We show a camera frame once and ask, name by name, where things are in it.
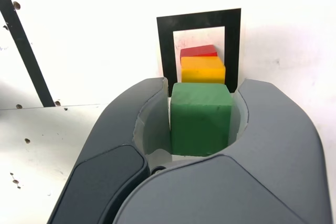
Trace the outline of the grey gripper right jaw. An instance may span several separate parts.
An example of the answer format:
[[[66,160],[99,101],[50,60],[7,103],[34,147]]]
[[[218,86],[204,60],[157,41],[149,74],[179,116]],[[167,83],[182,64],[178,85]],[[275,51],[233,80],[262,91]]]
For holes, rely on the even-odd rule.
[[[246,79],[234,94],[229,146],[141,183],[115,223],[328,223],[319,134],[275,85]]]

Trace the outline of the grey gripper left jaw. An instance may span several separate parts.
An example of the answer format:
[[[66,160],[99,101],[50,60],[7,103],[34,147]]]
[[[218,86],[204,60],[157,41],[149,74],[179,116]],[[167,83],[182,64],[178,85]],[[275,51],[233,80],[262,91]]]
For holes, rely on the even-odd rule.
[[[145,79],[116,97],[94,124],[49,223],[113,223],[151,170],[172,159],[166,78]]]

